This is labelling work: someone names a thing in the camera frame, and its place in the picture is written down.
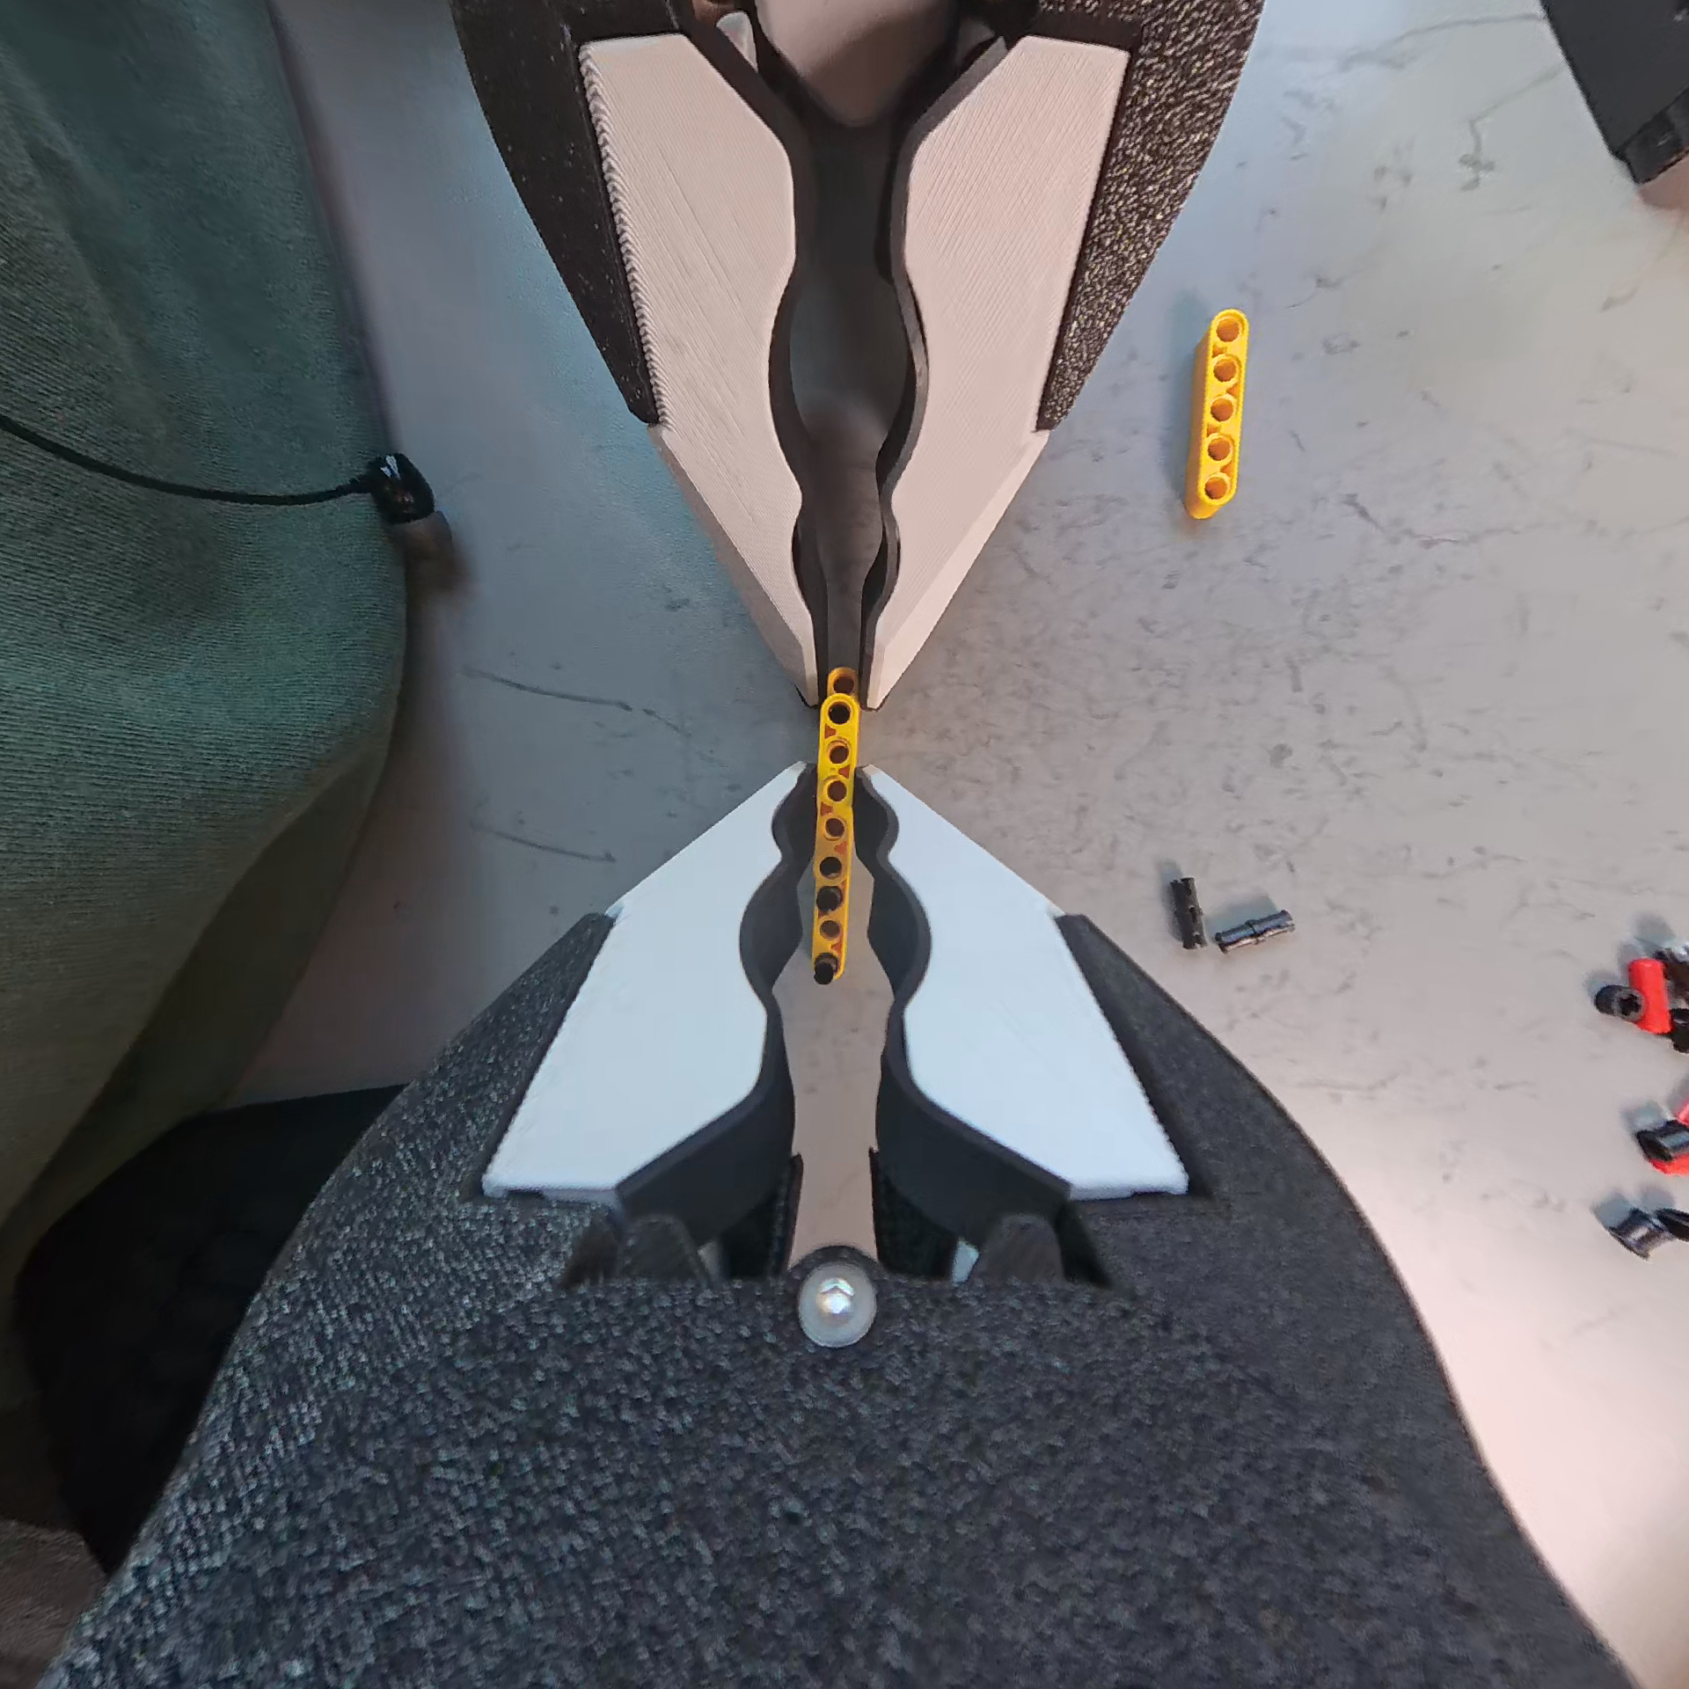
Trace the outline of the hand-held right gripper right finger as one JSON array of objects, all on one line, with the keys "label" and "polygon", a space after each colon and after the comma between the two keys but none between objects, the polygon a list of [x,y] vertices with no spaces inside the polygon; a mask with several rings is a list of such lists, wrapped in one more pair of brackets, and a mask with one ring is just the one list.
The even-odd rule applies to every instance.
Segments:
[{"label": "hand-held right gripper right finger", "polygon": [[1007,1219],[1185,1196],[1186,1164],[1064,911],[886,771],[858,775],[868,941],[892,988],[871,1153],[881,1264],[951,1275]]}]

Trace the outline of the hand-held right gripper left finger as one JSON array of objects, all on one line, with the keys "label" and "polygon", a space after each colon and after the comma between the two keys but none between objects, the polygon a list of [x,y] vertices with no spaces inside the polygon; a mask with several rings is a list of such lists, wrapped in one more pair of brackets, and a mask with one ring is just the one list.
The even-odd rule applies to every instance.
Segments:
[{"label": "hand-held right gripper left finger", "polygon": [[792,764],[605,913],[486,1165],[486,1196],[674,1219],[726,1275],[781,1275],[800,1164],[774,982],[807,927],[811,770]]}]

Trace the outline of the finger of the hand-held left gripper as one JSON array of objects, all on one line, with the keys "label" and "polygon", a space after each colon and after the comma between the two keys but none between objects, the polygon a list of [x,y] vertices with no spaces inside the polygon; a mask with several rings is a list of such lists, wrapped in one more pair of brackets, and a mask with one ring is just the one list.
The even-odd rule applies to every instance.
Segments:
[{"label": "finger of the hand-held left gripper", "polygon": [[774,345],[796,271],[786,143],[746,61],[692,33],[581,46],[583,94],[658,409],[649,433],[800,696],[818,693],[799,581],[805,494],[774,409]]},{"label": "finger of the hand-held left gripper", "polygon": [[889,228],[914,399],[881,483],[871,708],[926,643],[1047,441],[1042,397],[1127,61],[1107,39],[991,43],[903,144]]}]

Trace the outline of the long yellow lego beam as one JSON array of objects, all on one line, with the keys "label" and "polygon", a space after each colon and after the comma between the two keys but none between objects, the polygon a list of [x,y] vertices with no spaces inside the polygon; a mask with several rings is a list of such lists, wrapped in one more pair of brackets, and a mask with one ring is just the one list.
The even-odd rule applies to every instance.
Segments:
[{"label": "long yellow lego beam", "polygon": [[813,850],[811,965],[820,984],[840,979],[849,954],[854,778],[858,765],[858,698],[818,708],[816,828]]}]

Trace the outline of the pile of small lego pieces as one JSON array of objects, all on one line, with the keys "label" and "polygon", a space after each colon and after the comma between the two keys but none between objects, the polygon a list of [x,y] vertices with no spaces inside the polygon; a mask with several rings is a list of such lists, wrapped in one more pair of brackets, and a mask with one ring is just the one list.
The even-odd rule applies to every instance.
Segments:
[{"label": "pile of small lego pieces", "polygon": [[[1624,962],[1624,977],[1592,994],[1598,1014],[1632,1025],[1638,1033],[1686,1053],[1686,944],[1666,942]],[[1686,1102],[1657,1123],[1637,1127],[1634,1143],[1648,1167],[1686,1177]],[[1658,1249],[1686,1241],[1685,1206],[1626,1208],[1604,1225],[1621,1249],[1648,1260]]]}]

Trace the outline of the black quilted cushion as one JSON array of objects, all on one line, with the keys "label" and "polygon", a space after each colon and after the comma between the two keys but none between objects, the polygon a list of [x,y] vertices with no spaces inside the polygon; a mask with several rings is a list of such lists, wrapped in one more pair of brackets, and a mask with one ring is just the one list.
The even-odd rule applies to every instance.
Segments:
[{"label": "black quilted cushion", "polygon": [[273,1260],[399,1091],[189,1117],[35,1244],[15,1321],[58,1497],[100,1572],[166,1488]]}]

